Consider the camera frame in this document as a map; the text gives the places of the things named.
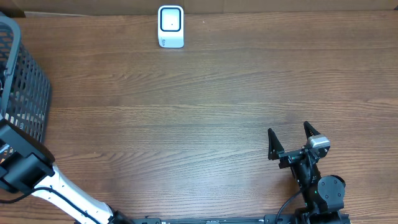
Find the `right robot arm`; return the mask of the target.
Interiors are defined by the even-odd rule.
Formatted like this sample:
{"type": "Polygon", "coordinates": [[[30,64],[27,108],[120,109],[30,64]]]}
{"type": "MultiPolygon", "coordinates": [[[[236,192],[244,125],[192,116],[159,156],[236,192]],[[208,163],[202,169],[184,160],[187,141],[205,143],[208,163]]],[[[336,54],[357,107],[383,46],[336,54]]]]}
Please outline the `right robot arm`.
{"type": "Polygon", "coordinates": [[[265,223],[350,223],[349,215],[342,214],[345,197],[345,181],[338,175],[321,176],[317,162],[330,150],[330,140],[318,132],[308,121],[303,123],[307,142],[294,151],[286,152],[276,133],[267,130],[268,159],[279,161],[281,169],[289,168],[299,190],[293,194],[275,215],[265,215],[265,223]],[[293,214],[283,215],[287,205],[301,195],[305,206],[293,214]]]}

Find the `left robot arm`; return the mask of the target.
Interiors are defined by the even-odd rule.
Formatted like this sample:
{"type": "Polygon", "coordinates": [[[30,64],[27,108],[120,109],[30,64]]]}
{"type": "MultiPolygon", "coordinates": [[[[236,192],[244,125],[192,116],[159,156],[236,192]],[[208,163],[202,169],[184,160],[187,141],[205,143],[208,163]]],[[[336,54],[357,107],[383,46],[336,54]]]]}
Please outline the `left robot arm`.
{"type": "Polygon", "coordinates": [[[75,219],[76,223],[132,223],[109,205],[88,195],[55,165],[52,153],[40,142],[6,119],[1,119],[1,141],[13,153],[1,162],[1,188],[22,195],[12,204],[33,195],[44,199],[75,219]]]}

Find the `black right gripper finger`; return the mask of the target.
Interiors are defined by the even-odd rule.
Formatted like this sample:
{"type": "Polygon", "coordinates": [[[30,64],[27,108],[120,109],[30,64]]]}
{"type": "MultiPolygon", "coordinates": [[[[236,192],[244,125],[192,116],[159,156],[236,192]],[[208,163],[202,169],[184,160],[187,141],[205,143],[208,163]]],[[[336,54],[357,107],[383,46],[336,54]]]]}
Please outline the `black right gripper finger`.
{"type": "Polygon", "coordinates": [[[303,126],[307,139],[312,136],[320,135],[320,133],[308,121],[305,121],[303,126]]]}
{"type": "Polygon", "coordinates": [[[267,130],[267,134],[269,139],[268,159],[276,160],[279,158],[279,154],[284,153],[285,150],[281,145],[279,139],[277,138],[275,132],[271,128],[267,130]]]}

